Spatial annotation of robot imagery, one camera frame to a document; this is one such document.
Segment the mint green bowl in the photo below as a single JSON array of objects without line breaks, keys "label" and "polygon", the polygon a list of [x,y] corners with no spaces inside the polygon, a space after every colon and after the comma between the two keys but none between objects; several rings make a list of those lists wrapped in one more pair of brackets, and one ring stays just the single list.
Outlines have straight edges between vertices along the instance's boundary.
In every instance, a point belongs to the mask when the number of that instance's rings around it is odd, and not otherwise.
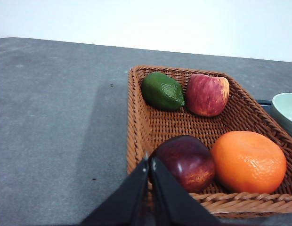
[{"label": "mint green bowl", "polygon": [[292,137],[292,93],[280,93],[273,97],[271,116]]}]

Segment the orange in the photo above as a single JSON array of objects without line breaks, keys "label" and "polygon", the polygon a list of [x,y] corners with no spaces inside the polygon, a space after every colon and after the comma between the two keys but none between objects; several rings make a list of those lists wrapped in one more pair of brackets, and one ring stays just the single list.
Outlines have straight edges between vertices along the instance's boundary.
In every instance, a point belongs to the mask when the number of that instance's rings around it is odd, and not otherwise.
[{"label": "orange", "polygon": [[211,154],[218,181],[233,192],[271,193],[285,176],[286,159],[281,148],[259,133],[225,133]]}]

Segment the dark red apple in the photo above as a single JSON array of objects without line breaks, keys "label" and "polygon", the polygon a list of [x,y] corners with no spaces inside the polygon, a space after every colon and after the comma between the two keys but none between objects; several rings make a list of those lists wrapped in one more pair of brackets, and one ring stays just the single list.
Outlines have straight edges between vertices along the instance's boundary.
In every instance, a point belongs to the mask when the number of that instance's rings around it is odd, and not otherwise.
[{"label": "dark red apple", "polygon": [[193,74],[186,90],[186,106],[201,116],[219,115],[225,108],[230,85],[224,77]]},{"label": "dark red apple", "polygon": [[213,158],[197,138],[182,135],[159,145],[150,158],[156,156],[189,193],[206,188],[215,175]]}]

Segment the green lime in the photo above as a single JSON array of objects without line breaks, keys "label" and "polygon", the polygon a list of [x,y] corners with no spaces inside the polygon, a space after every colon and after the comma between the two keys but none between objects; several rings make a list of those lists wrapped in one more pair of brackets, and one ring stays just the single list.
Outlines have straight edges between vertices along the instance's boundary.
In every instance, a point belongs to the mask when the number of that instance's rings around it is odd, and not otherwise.
[{"label": "green lime", "polygon": [[152,72],[142,81],[143,98],[153,107],[172,111],[185,104],[183,89],[174,79],[161,72]]}]

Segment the gray countertop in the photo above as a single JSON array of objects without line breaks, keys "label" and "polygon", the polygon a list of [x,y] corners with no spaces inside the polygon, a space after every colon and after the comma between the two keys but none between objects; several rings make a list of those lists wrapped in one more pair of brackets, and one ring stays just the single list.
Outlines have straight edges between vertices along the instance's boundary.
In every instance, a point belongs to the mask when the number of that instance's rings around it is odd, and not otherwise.
[{"label": "gray countertop", "polygon": [[[139,64],[226,72],[255,99],[292,92],[288,62],[0,39],[0,226],[78,223],[121,184]],[[223,221],[292,225],[292,214]]]}]

